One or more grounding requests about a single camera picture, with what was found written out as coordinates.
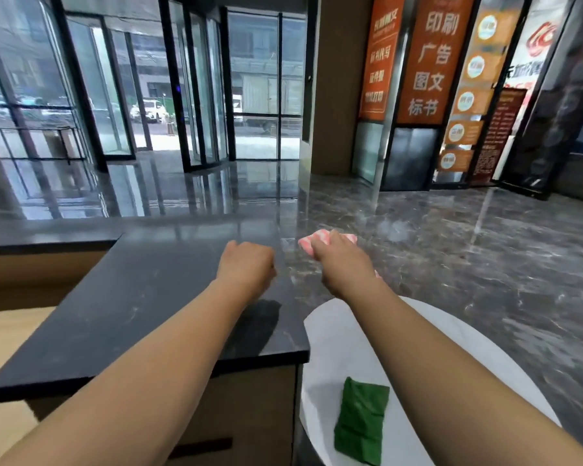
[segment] folded green cloth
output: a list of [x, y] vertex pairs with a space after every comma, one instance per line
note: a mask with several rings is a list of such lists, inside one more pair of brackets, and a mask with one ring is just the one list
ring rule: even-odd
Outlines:
[[359, 383], [348, 376], [334, 428], [334, 448], [361, 463], [380, 466], [382, 423], [388, 402], [388, 386]]

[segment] gray marble floor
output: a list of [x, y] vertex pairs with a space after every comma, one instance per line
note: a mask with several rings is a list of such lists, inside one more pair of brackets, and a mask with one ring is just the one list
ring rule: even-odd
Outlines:
[[296, 240], [318, 228], [359, 236], [398, 293], [472, 325], [534, 380], [583, 444], [583, 203], [500, 189], [384, 193], [314, 177], [296, 162], [238, 162], [185, 176], [164, 157], [97, 175], [76, 164], [0, 164], [0, 219], [259, 214], [279, 225], [303, 315], [330, 296]]

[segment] person's left hand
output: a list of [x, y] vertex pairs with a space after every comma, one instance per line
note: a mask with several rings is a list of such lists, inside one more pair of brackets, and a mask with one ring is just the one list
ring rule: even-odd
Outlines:
[[272, 247], [232, 240], [220, 258], [216, 279], [245, 289], [252, 302], [264, 294], [276, 275]]

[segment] brown column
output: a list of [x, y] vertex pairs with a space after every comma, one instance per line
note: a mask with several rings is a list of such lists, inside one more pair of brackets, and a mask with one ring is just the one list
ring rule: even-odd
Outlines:
[[309, 142], [301, 177], [350, 173], [373, 0], [319, 0]]

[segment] white round table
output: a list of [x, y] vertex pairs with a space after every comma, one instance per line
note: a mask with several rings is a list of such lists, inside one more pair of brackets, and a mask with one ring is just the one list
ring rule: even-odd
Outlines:
[[[451, 314], [415, 299], [402, 299], [561, 426], [542, 392], [496, 344]], [[334, 449], [334, 426], [339, 417], [343, 383], [347, 376], [385, 386], [390, 386], [389, 380], [352, 311], [342, 300], [332, 299], [320, 305], [304, 320], [304, 326], [311, 344], [311, 360], [303, 368], [300, 421], [326, 466], [356, 466], [360, 463]], [[392, 388], [383, 425], [382, 465], [433, 465]]]

